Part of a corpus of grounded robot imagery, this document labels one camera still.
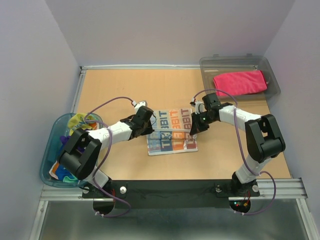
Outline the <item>patterned light blue towel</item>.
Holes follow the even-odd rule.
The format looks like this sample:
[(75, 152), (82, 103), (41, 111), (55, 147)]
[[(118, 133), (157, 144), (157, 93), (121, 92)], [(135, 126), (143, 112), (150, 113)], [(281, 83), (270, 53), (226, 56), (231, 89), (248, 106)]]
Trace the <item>patterned light blue towel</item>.
[(151, 118), (153, 132), (146, 137), (149, 156), (196, 152), (196, 135), (190, 135), (192, 109), (156, 110)]

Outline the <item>pink towel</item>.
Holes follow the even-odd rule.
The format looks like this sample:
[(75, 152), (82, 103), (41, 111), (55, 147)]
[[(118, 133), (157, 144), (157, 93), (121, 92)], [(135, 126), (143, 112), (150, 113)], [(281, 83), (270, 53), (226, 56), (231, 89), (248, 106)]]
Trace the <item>pink towel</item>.
[(218, 96), (241, 96), (257, 94), (267, 90), (267, 82), (260, 70), (228, 72), (213, 78)]

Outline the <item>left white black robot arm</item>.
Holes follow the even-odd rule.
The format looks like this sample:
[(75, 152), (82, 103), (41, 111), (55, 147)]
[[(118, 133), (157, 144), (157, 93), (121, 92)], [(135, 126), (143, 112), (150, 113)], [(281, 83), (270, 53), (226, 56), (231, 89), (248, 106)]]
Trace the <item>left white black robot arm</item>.
[(153, 110), (143, 102), (134, 109), (135, 114), (111, 126), (96, 130), (76, 129), (62, 148), (57, 161), (78, 180), (87, 183), (82, 190), (84, 199), (114, 198), (116, 193), (120, 193), (123, 200), (133, 194), (145, 196), (154, 193), (151, 189), (152, 183), (129, 181), (121, 186), (120, 181), (112, 182), (97, 165), (103, 149), (109, 151), (112, 144), (129, 141), (154, 131), (151, 122)]

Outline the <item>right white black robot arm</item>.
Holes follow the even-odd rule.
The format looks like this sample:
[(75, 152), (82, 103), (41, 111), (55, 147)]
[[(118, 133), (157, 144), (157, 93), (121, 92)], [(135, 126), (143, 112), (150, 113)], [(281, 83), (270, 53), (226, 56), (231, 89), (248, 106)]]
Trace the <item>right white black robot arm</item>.
[(239, 109), (236, 103), (221, 103), (215, 93), (205, 95), (201, 101), (193, 97), (190, 105), (195, 110), (191, 114), (191, 136), (208, 130), (214, 122), (233, 125), (238, 138), (240, 130), (245, 132), (248, 155), (244, 154), (239, 141), (243, 164), (232, 174), (227, 185), (228, 192), (233, 196), (251, 190), (257, 177), (265, 173), (264, 166), (286, 148), (277, 120), (272, 114), (253, 114)]

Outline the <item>yellow patterned towel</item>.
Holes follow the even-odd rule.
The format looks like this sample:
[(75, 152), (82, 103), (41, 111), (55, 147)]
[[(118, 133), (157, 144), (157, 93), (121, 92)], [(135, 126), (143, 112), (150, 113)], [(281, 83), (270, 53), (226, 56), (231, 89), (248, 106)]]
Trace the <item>yellow patterned towel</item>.
[(67, 127), (69, 128), (69, 135), (71, 136), (73, 132), (77, 129), (83, 129), (85, 131), (97, 130), (100, 126), (94, 120), (97, 118), (90, 114), (86, 119), (89, 122), (85, 121), (86, 113), (77, 113), (75, 114), (67, 123)]

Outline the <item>purple towel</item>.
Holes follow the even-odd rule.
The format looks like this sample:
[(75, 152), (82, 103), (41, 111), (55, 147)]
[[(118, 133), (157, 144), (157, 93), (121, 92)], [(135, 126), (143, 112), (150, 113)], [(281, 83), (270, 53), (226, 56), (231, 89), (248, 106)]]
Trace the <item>purple towel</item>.
[(85, 151), (85, 145), (79, 136), (61, 136), (60, 141), (62, 143), (59, 150), (60, 156), (63, 154), (82, 155)]

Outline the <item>small mint green cloth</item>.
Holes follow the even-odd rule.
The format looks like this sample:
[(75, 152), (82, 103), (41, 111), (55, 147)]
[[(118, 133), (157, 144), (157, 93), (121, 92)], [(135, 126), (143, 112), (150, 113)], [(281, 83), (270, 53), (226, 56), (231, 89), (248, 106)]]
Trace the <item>small mint green cloth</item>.
[(66, 175), (62, 181), (64, 183), (77, 183), (78, 179), (73, 175)]

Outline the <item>teal plastic laundry bin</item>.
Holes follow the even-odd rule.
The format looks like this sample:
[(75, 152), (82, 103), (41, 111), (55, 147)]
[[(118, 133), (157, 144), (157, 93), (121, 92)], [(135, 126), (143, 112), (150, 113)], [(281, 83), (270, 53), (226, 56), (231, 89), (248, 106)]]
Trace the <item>teal plastic laundry bin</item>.
[(59, 157), (59, 151), (62, 147), (61, 136), (69, 136), (68, 121), (74, 116), (74, 113), (67, 113), (60, 116), (53, 124), (49, 139), (42, 158), (39, 175), (44, 184), (56, 188), (78, 188), (83, 187), (86, 182), (78, 180), (73, 183), (65, 183), (50, 176), (49, 171)]

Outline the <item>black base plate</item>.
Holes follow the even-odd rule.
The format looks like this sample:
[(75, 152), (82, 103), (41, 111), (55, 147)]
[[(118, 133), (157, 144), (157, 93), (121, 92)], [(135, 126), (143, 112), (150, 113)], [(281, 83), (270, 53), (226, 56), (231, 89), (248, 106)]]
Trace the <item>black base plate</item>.
[(232, 208), (247, 213), (260, 196), (256, 180), (235, 179), (110, 180), (102, 187), (87, 183), (82, 197), (92, 199), (96, 215), (120, 217), (132, 210)]

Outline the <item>aluminium front rail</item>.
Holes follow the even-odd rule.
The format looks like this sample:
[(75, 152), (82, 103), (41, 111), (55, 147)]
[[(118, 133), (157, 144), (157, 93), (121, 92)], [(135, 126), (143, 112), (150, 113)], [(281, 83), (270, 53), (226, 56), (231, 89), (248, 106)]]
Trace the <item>aluminium front rail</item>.
[[(129, 195), (129, 193), (138, 194), (143, 199), (147, 197), (159, 197), (159, 198), (169, 198), (169, 197), (199, 197), (205, 194), (210, 194), (213, 197), (218, 198), (228, 198), (231, 200), (241, 200), (241, 199), (307, 199), (307, 193), (301, 179), (276, 179), (272, 181), (271, 179), (258, 179), (253, 186), (244, 191), (243, 193), (227, 193), (227, 188), (225, 186), (219, 185), (214, 187), (212, 184), (205, 187), (198, 187), (195, 189), (182, 189), (174, 188), (169, 189), (151, 189), (151, 190), (134, 190), (129, 189), (126, 186), (126, 192), (120, 193), (120, 188), (115, 189), (115, 193), (118, 198), (124, 198)], [(96, 187), (90, 185), (85, 189), (80, 188), (56, 188), (56, 187), (45, 187), (42, 190), (41, 201), (111, 201), (112, 198), (105, 195)]]

